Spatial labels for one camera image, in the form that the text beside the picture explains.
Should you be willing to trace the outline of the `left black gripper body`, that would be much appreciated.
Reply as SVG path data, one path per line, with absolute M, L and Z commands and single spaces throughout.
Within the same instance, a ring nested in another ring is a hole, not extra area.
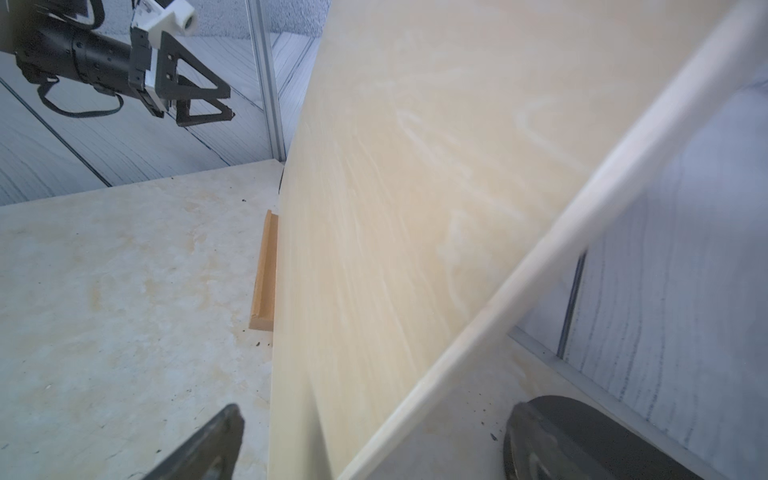
M 128 84 L 153 116 L 163 117 L 163 108 L 151 97 L 146 88 L 146 74 L 152 65 L 152 47 L 148 40 L 148 33 L 132 27 L 130 29 L 130 42 Z

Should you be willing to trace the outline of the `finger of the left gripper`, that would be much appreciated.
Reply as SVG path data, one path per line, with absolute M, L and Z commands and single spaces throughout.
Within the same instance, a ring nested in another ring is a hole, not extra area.
M 228 122 L 234 111 L 219 99 L 179 99 L 175 101 L 175 122 L 180 127 Z
M 157 93 L 163 99 L 219 100 L 231 96 L 229 84 L 167 32 L 161 35 L 157 68 Z

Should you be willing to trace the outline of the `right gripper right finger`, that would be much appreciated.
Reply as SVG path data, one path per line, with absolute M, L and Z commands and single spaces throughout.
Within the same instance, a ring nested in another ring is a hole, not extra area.
M 547 395 L 516 404 L 503 442 L 507 479 L 697 479 L 601 411 Z

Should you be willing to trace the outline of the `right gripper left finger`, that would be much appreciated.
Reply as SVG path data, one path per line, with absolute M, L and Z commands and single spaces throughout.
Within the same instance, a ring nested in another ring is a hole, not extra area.
M 231 403 L 149 472 L 144 480 L 230 480 L 243 442 L 245 420 Z

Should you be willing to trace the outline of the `small wooden easel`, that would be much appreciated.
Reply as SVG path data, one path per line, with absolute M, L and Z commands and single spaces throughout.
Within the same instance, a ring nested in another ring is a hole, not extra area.
M 271 210 L 266 212 L 249 322 L 253 330 L 274 329 L 278 220 Z

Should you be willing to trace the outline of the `light wooden canvas board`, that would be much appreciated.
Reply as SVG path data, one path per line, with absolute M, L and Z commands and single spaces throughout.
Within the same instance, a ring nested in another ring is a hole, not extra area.
M 335 1 L 279 198 L 271 479 L 360 479 L 767 53 L 763 1 Z

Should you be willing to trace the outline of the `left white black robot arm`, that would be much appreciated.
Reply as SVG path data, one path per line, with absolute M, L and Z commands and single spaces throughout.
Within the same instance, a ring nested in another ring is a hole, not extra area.
M 129 42 L 98 34 L 104 20 L 100 1 L 4 1 L 1 50 L 14 56 L 43 105 L 63 116 L 75 114 L 47 95 L 66 78 L 119 102 L 135 98 L 157 118 L 172 111 L 180 127 L 234 118 L 224 103 L 230 86 L 178 40 L 197 25 L 189 2 L 133 2 Z

